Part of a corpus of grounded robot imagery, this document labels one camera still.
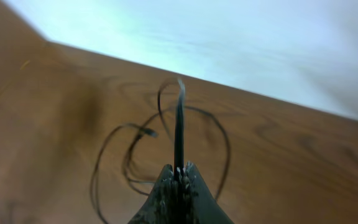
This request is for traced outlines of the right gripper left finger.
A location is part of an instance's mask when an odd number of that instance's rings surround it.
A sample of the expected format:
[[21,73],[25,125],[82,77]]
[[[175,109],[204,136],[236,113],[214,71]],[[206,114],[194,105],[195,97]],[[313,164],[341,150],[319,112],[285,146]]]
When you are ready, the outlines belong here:
[[170,164],[164,165],[147,200],[128,224],[174,223],[177,184]]

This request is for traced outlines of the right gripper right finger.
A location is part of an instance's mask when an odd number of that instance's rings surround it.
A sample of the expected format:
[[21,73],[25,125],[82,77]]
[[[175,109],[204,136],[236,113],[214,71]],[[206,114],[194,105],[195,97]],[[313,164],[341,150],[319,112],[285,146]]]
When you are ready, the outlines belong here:
[[185,223],[233,224],[209,191],[198,168],[187,162],[182,178]]

